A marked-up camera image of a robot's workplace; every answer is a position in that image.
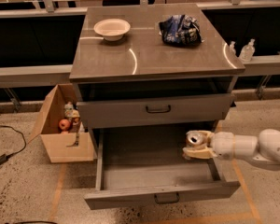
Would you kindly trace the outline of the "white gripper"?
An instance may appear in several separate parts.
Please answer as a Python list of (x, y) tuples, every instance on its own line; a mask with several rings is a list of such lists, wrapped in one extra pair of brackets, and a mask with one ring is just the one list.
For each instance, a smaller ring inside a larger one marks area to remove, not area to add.
[(234, 154), (233, 133), (219, 132), (213, 134), (209, 131), (191, 131), (189, 133), (191, 141), (206, 141), (211, 137), (211, 148), (205, 147), (203, 149), (190, 149), (184, 147), (184, 154), (193, 159), (207, 160), (218, 156), (223, 160), (231, 160)]

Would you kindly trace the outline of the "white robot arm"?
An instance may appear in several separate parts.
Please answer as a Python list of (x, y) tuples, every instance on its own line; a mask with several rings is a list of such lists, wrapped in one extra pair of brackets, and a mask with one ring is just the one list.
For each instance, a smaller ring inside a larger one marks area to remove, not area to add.
[(280, 167), (280, 132), (266, 129), (253, 135), (236, 135), (228, 132), (188, 131), (186, 159), (244, 160), (263, 169)]

